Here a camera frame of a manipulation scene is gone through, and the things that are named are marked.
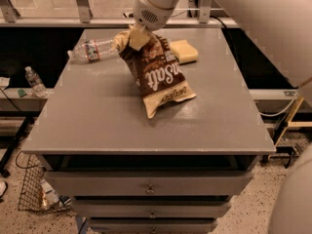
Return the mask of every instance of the floor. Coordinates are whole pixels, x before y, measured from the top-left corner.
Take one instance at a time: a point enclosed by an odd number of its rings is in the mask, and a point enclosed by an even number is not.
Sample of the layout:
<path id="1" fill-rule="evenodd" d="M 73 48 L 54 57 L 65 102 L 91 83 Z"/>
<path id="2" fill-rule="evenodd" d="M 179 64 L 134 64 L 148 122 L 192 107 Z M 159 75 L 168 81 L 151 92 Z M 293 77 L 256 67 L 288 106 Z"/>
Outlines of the floor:
<path id="1" fill-rule="evenodd" d="M 35 0 L 38 8 L 40 8 L 40 1 Z M 129 8 L 130 0 L 112 1 L 110 4 L 108 0 L 91 0 L 92 6 L 97 7 L 96 15 L 111 12 L 111 8 L 116 7 L 116 2 L 119 7 Z M 38 15 L 38 11 L 33 10 L 34 6 L 31 2 L 28 10 L 20 9 L 23 16 L 33 17 Z M 60 15 L 59 10 L 53 10 L 52 14 Z M 63 17 L 68 17 L 67 13 L 61 13 Z M 299 144 L 304 148 L 312 140 L 311 134 L 290 133 L 285 136 L 282 141 L 284 145 L 295 146 Z M 19 169 L 16 166 L 16 158 L 20 152 L 20 147 L 17 148 L 7 165 L 10 176 L 1 178 L 9 184 L 8 190 L 2 197 L 3 202 L 0 203 L 0 233 L 13 234 L 36 234 L 36 233 L 77 233 L 77 226 L 75 221 L 75 212 L 66 212 L 58 214 L 48 214 L 38 216 L 29 214 L 27 212 L 18 211 L 18 203 L 20 191 L 25 170 Z M 25 166 L 28 156 L 21 154 L 18 162 L 21 166 Z M 287 163 L 286 159 L 271 159 L 267 165 L 256 164 L 253 169 L 254 177 L 241 195 L 234 197 L 231 200 L 232 208 L 225 215 L 225 217 L 218 220 L 218 227 L 213 234 L 264 234 L 267 231 L 270 214 L 272 212 L 274 202 L 277 198 L 279 189 L 283 184 L 288 174 L 288 169 L 284 165 Z"/>

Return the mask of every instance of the drawer knob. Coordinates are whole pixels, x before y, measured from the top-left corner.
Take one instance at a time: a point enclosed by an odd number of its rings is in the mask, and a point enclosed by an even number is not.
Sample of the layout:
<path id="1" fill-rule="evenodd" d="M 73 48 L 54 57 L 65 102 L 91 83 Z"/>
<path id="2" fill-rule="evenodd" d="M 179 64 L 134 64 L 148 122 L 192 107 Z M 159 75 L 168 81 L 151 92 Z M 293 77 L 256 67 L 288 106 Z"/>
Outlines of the drawer knob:
<path id="1" fill-rule="evenodd" d="M 155 219 L 156 218 L 156 214 L 154 212 L 151 212 L 149 218 Z"/>
<path id="2" fill-rule="evenodd" d="M 150 184 L 148 186 L 148 189 L 145 191 L 147 195 L 154 195 L 155 194 L 155 190 L 153 189 L 153 185 Z"/>

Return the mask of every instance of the clear water bottle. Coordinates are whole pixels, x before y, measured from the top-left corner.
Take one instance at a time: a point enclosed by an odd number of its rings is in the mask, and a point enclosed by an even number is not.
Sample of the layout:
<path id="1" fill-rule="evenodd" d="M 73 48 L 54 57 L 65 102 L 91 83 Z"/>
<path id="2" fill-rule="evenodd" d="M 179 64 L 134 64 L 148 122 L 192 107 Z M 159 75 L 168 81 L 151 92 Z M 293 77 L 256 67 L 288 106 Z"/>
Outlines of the clear water bottle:
<path id="1" fill-rule="evenodd" d="M 68 51 L 69 57 L 78 63 L 88 63 L 103 59 L 112 59 L 118 56 L 118 51 L 112 48 L 113 39 L 102 38 L 88 40 Z"/>
<path id="2" fill-rule="evenodd" d="M 37 74 L 37 72 L 31 69 L 30 66 L 26 67 L 25 70 L 25 77 L 30 87 L 32 88 L 33 93 L 39 98 L 43 98 L 44 96 L 46 96 L 48 94 L 47 89 L 42 83 L 42 80 L 40 79 L 40 76 Z"/>

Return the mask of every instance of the black mesh basket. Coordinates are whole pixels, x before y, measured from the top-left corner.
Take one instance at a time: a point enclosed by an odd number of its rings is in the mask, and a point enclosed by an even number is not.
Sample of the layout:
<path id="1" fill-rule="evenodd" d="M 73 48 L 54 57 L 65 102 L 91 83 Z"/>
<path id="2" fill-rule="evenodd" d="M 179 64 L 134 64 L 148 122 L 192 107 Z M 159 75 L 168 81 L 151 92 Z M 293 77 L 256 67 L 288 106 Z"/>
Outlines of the black mesh basket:
<path id="1" fill-rule="evenodd" d="M 44 171 L 40 162 L 34 155 L 30 155 L 22 182 L 18 210 L 35 215 L 48 215 L 71 210 L 70 206 L 59 205 L 48 209 L 42 208 L 43 193 L 40 181 L 43 175 Z"/>

